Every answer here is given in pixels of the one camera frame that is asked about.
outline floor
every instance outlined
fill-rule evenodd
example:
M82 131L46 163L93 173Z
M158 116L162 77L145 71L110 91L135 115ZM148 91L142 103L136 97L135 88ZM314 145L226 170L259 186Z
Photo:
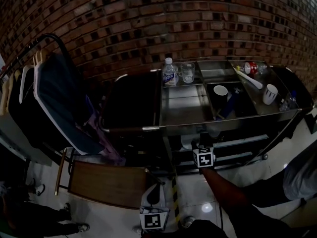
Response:
M317 140L317 133L311 135L303 120L297 126L293 138L291 140L285 138L283 142L269 151L266 161L219 173L237 186L246 186L259 179L267 179L285 168L290 160L315 140ZM58 166L56 164L51 167L31 164L28 179L34 177L36 181L44 183L47 187L40 197L34 198L36 203L59 209L63 207L64 203L70 202L73 221L90 224L91 229L88 232L71 235L70 238L138 237L131 231L133 226L139 224L137 210L126 210L90 202L70 195L64 189L61 189L59 195L55 196L54 186L57 171ZM67 166L64 166L61 184L67 185L68 179ZM210 220L220 227L219 204L204 177L200 175L180 176L177 179L177 184L181 217L192 215L196 219ZM165 194L167 207L171 209L166 231L171 232L176 230L176 223L171 182L168 180L166 180ZM278 206L262 208L260 211L272 218L280 219L296 209L299 204L299 200L296 200ZM223 212L223 225L229 238L236 237L233 226L225 212Z

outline bottle cap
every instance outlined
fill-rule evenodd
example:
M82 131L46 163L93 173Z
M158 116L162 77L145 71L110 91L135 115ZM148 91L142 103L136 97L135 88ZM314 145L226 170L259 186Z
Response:
M165 63L166 64L172 64L173 63L173 59L172 58L165 58Z

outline brick wall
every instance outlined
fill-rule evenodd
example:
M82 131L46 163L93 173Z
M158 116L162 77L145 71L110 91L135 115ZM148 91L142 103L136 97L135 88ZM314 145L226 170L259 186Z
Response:
M287 65L314 93L316 1L0 0L0 52L10 63L53 32L92 86L160 67L165 57L241 59Z

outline hazard stripe tape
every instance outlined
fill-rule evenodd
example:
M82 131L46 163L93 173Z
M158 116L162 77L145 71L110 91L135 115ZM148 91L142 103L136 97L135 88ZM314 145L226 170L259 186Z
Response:
M177 184L176 184L176 177L173 177L172 180L172 187L173 187L173 201L174 201L174 212L177 226L180 228L180 216L179 216L179 207L178 207L178 195L177 195Z

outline plastic bottle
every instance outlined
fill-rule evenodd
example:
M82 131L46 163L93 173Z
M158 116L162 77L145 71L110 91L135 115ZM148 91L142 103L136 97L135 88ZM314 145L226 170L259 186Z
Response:
M292 93L288 93L286 95L286 98L284 100L284 102L282 103L281 107L279 108L279 110L281 112L283 111L288 111L290 109L293 109L296 107L296 91L292 91Z
M165 85L176 85L178 82L178 68L173 64L172 58L165 59L163 82Z

